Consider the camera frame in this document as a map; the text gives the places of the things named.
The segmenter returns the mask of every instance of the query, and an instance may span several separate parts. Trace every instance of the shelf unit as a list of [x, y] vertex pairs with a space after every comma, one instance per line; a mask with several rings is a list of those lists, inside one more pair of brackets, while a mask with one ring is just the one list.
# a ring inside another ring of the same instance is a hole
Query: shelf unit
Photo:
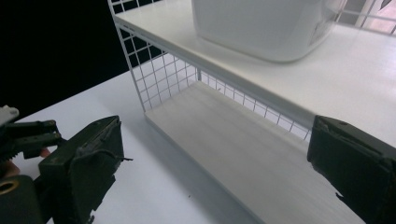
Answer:
[[301, 60], [269, 63], [199, 37], [190, 0], [109, 5], [148, 121], [253, 216], [362, 223], [306, 161], [309, 130], [323, 115], [396, 146], [396, 38], [337, 24]]

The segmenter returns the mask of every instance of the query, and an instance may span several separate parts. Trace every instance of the shelf board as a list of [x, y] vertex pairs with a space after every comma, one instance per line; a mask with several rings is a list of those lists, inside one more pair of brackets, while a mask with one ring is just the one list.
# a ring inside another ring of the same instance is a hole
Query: shelf board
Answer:
[[396, 147], [395, 37], [336, 25], [301, 60], [270, 63], [199, 37], [191, 0], [163, 0], [117, 14], [115, 22], [307, 128], [322, 115]]
[[306, 160], [307, 142], [202, 82], [146, 117], [265, 223], [363, 223]]

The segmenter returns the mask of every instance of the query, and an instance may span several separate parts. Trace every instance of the black background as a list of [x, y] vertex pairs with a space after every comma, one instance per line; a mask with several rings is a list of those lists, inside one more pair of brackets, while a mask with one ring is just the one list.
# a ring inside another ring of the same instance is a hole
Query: black background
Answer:
[[0, 1], [0, 106], [19, 119], [128, 70], [106, 0]]

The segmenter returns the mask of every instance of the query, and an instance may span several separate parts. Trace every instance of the white bin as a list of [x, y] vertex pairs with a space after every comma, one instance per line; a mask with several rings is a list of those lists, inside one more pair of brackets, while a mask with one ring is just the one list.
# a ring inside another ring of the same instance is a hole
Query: white bin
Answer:
[[304, 57], [328, 36], [345, 0], [191, 0], [199, 36], [274, 62]]

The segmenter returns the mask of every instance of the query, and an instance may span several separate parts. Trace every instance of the white wire grid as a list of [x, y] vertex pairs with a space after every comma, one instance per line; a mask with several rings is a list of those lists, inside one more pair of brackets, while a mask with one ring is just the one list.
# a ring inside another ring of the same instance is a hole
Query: white wire grid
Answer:
[[[108, 0], [108, 3], [112, 14], [115, 15], [157, 1], [160, 0]], [[343, 14], [353, 15], [356, 20], [363, 17], [360, 22], [351, 24], [360, 29], [369, 29], [370, 27], [365, 24], [372, 19], [394, 22], [395, 26], [389, 33], [389, 35], [394, 35], [396, 19], [380, 18], [373, 15], [372, 10], [377, 1], [379, 0], [373, 1], [367, 13], [344, 10], [341, 16]], [[160, 105], [166, 99], [188, 88], [193, 82], [202, 81], [247, 109], [256, 112], [309, 142], [311, 137], [310, 129], [287, 118], [273, 108], [258, 102], [233, 85], [202, 71], [202, 68], [194, 67], [177, 56], [166, 52], [166, 49], [156, 46], [156, 43], [147, 40], [135, 31], [120, 24], [116, 24], [116, 27], [127, 63], [133, 75], [134, 84], [139, 93], [139, 99], [145, 111]]]
[[396, 35], [395, 0], [347, 0], [339, 18], [359, 29]]

